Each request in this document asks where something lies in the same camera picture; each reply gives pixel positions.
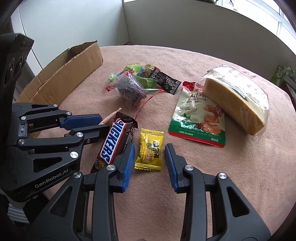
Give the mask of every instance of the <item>snickers logo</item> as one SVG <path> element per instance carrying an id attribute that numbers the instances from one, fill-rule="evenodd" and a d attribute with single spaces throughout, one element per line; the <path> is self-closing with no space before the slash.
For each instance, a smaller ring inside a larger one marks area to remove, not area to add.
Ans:
<path id="1" fill-rule="evenodd" d="M 127 123 L 124 123 L 122 120 L 118 120 L 113 123 L 105 142 L 103 143 L 101 150 L 99 152 L 99 156 L 103 159 L 107 164 L 111 164 L 112 160 L 115 156 L 115 151 L 119 144 L 120 138 L 123 135 L 124 127 Z"/>

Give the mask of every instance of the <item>wrapper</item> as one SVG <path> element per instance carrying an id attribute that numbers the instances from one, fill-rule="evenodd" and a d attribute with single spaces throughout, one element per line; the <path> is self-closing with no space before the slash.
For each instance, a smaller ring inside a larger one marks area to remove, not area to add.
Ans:
<path id="1" fill-rule="evenodd" d="M 140 71 L 137 73 L 138 77 L 149 78 L 157 81 L 157 84 L 166 92 L 174 95 L 179 88 L 181 82 L 176 80 L 164 72 L 162 72 L 159 68 L 146 64 L 140 68 Z"/>
<path id="2" fill-rule="evenodd" d="M 122 73 L 106 87 L 106 90 L 109 92 L 114 88 L 117 89 L 126 100 L 126 105 L 130 109 L 135 109 L 140 108 L 141 101 L 146 99 L 147 94 L 142 85 L 133 77 L 132 73 L 133 70 Z"/>
<path id="3" fill-rule="evenodd" d="M 123 71 L 120 73 L 112 73 L 108 80 L 110 82 L 114 81 L 116 78 L 118 78 L 121 74 L 123 74 L 126 71 L 133 70 L 132 75 L 133 77 L 143 86 L 143 89 L 145 91 L 154 91 L 159 90 L 159 88 L 156 86 L 157 81 L 150 78 L 142 78 L 140 76 L 137 76 L 137 73 L 139 73 L 140 69 L 142 67 L 142 64 L 128 64 Z"/>
<path id="4" fill-rule="evenodd" d="M 133 131 L 138 128 L 137 121 L 121 112 L 117 112 L 103 145 L 97 155 L 91 173 L 112 164 L 113 159 L 124 153 L 129 142 L 133 141 Z"/>
<path id="5" fill-rule="evenodd" d="M 225 146 L 224 111 L 196 82 L 184 81 L 168 132 L 172 136 Z"/>
<path id="6" fill-rule="evenodd" d="M 140 153 L 135 162 L 135 169 L 147 171 L 160 171 L 161 159 L 159 157 L 163 143 L 163 131 L 141 129 Z"/>
<path id="7" fill-rule="evenodd" d="M 265 131 L 268 96 L 242 73 L 221 65 L 208 71 L 196 85 L 249 134 L 260 137 Z"/>

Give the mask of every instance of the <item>blue gripper pad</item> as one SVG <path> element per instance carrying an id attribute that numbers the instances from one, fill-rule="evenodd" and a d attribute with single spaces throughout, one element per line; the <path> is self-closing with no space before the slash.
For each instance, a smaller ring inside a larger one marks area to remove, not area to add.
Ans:
<path id="1" fill-rule="evenodd" d="M 189 182 L 183 176 L 183 167 L 187 163 L 184 157 L 176 155 L 172 143 L 165 146 L 165 162 L 168 167 L 172 188 L 175 192 L 182 193 L 183 189 L 189 185 Z"/>
<path id="2" fill-rule="evenodd" d="M 102 121 L 102 117 L 99 114 L 91 115 L 70 115 L 65 121 L 60 123 L 60 127 L 70 131 L 75 128 L 95 126 Z"/>
<path id="3" fill-rule="evenodd" d="M 117 167 L 117 173 L 110 179 L 113 192 L 124 193 L 128 187 L 131 171 L 134 166 L 135 144 L 129 142 L 123 154 L 114 158 L 113 165 Z"/>
<path id="4" fill-rule="evenodd" d="M 126 166 L 123 171 L 123 182 L 122 182 L 122 191 L 125 192 L 126 188 L 128 187 L 129 180 L 131 177 L 131 171 L 134 166 L 134 159 L 135 159 L 135 144 L 132 143 L 131 148 L 128 151 L 128 158 L 126 162 Z"/>

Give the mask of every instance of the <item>black snack packet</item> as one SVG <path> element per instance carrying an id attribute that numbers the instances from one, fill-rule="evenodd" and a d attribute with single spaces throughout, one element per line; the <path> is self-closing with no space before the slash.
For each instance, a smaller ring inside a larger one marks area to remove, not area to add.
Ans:
<path id="1" fill-rule="evenodd" d="M 177 89 L 179 88 L 181 82 L 179 80 L 173 79 L 164 72 L 153 65 L 146 64 L 144 67 L 141 67 L 137 76 L 142 78 L 155 79 L 157 84 L 161 86 L 164 91 L 174 95 Z"/>
<path id="2" fill-rule="evenodd" d="M 108 135 L 93 164 L 91 173 L 112 164 L 115 156 L 124 153 L 127 144 L 133 140 L 135 128 L 138 128 L 138 123 L 134 118 L 121 112 L 116 113 Z"/>

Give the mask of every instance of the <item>table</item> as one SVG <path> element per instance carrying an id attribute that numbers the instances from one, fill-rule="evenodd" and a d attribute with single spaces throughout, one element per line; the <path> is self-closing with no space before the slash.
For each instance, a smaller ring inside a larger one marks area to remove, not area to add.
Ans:
<path id="1" fill-rule="evenodd" d="M 270 116 L 266 132 L 260 141 L 252 137 L 228 115 L 225 117 L 226 145 L 218 148 L 168 134 L 167 129 L 182 91 L 175 95 L 160 93 L 153 97 L 138 115 L 139 128 L 133 142 L 139 151 L 140 128 L 165 132 L 161 172 L 133 170 L 129 187 L 124 194 L 115 194 L 115 214 L 119 240 L 147 241 L 180 240 L 183 224 L 185 194 L 171 188 L 164 161 L 164 146 L 173 143 L 176 153 L 187 163 L 204 173 L 226 173 L 260 214 L 271 233 L 287 217 L 296 201 L 295 192 L 295 118 L 289 96 L 264 78 L 238 65 L 211 56 L 166 47 L 111 46 L 102 47 L 103 65 L 91 73 L 61 104 L 60 109 L 74 115 L 99 113 L 102 117 L 124 106 L 106 92 L 107 76 L 119 72 L 126 64 L 153 64 L 180 81 L 197 81 L 210 68 L 227 64 L 258 84 L 269 97 Z M 40 137 L 60 137 L 64 130 L 55 128 L 41 132 Z M 84 147 L 81 171 L 90 169 L 102 142 Z M 48 197 L 62 183 L 47 190 Z"/>

